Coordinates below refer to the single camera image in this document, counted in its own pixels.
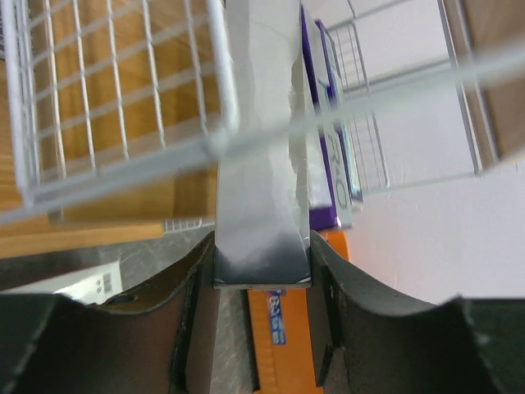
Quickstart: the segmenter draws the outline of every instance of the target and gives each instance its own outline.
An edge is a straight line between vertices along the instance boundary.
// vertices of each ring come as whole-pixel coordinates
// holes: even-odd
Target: barcode
[[[104,273],[102,275],[102,279],[103,279],[104,293],[112,293],[113,292],[112,275],[110,273]]]

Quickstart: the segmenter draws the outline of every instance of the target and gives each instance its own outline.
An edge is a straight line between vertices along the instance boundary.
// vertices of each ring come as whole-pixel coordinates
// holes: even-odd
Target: wooden board
[[[129,4],[131,0],[112,0],[115,12],[119,7]],[[36,0],[31,7],[35,18],[43,11],[42,0]],[[192,0],[192,12],[202,15],[206,12],[205,0]],[[184,2],[172,0],[153,0],[148,3],[149,22],[153,36],[165,31],[177,23],[185,22]],[[79,18],[81,27],[91,26],[95,21],[103,19],[107,14],[106,2],[79,0]],[[119,53],[146,39],[144,14],[140,3],[124,16],[114,19],[116,51]],[[44,23],[36,26],[33,32],[34,53],[41,53],[49,48],[49,26]],[[75,33],[75,13],[72,4],[68,4],[52,15],[52,36],[55,46]],[[212,45],[208,26],[195,28],[199,44],[199,59],[201,63],[212,62]],[[104,23],[90,34],[82,36],[82,55],[84,68],[88,70],[100,62],[111,59],[110,26]],[[192,70],[193,61],[189,46],[189,36],[181,34],[154,46],[154,57],[157,77],[163,80],[179,71]],[[35,69],[37,90],[45,89],[51,83],[51,58],[42,62]],[[80,73],[79,45],[74,40],[55,55],[58,83]],[[152,84],[148,51],[143,48],[128,58],[118,62],[118,77],[122,96],[132,94],[139,89]],[[86,78],[86,90],[89,110],[115,103],[116,77],[111,62]],[[218,113],[220,103],[215,76],[203,78],[203,90],[208,114]],[[162,109],[162,122],[167,130],[168,142],[181,141],[187,138],[185,131],[176,125],[183,121],[194,119],[199,115],[197,90],[194,81],[168,89],[159,94]],[[67,122],[86,114],[83,100],[83,88],[80,80],[62,88],[58,92],[57,104],[51,97],[39,103],[39,129],[46,130],[57,123],[53,116],[56,106],[59,108],[60,123]],[[130,156],[141,156],[160,149],[158,137],[158,122],[153,96],[125,105],[123,108],[123,123],[130,148]],[[94,118],[90,122],[93,136],[93,147],[97,154],[97,165],[113,163],[124,158],[121,137],[121,119],[119,112],[113,108],[108,113]],[[68,163],[75,163],[76,169],[67,167],[69,173],[88,169],[89,139],[85,121],[62,130],[64,157]],[[60,162],[58,142],[55,135],[50,135],[41,143],[43,152],[43,170],[57,167]],[[51,172],[50,179],[57,176]],[[194,218],[213,217],[217,189],[217,168],[212,167],[189,176],[169,177],[154,185],[135,188],[131,191],[118,193],[100,201],[82,204],[79,207],[68,208],[63,217],[66,221],[121,221],[157,218]]]
[[[463,0],[461,3],[474,52],[489,51],[511,39],[523,37],[525,2]],[[454,49],[459,57],[465,56],[467,47],[461,30],[459,9],[453,0],[445,0],[444,4]],[[525,149],[525,77],[484,89],[481,99],[475,93],[468,93],[467,101],[484,167],[513,159]],[[493,149],[490,130],[486,129],[483,121],[483,101],[491,124]]]
[[[7,79],[0,62],[0,210],[20,207],[11,151],[11,128],[7,103]],[[70,225],[53,227],[45,216],[0,226],[0,259],[55,250],[139,241],[163,235],[161,222],[126,225]]]

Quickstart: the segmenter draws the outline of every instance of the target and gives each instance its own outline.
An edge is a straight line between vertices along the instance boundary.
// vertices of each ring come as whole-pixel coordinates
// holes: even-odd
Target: wall
[[[358,13],[373,2],[351,0]],[[309,0],[314,16],[350,16],[345,0]],[[411,0],[358,23],[370,76],[446,55],[434,0]],[[417,106],[377,114],[394,185],[472,170],[454,88]],[[525,296],[525,171],[368,196],[349,231],[354,262],[412,296]]]

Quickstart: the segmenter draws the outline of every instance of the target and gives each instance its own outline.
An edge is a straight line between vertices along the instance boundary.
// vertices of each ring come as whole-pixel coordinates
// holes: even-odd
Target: blue label
[[[282,319],[281,296],[286,291],[269,291],[267,293],[268,315],[270,317],[270,337],[274,345],[286,345],[285,324]]]

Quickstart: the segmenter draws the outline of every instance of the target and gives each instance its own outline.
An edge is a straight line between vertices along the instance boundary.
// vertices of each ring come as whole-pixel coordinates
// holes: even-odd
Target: gray floor
[[[121,262],[124,290],[183,257],[212,229],[185,231],[151,241],[130,242],[0,261],[0,290],[54,277],[78,268]],[[222,290],[213,360],[213,394],[252,394],[256,380],[249,353],[245,299],[240,291]],[[343,355],[336,353],[325,393],[348,392]]]

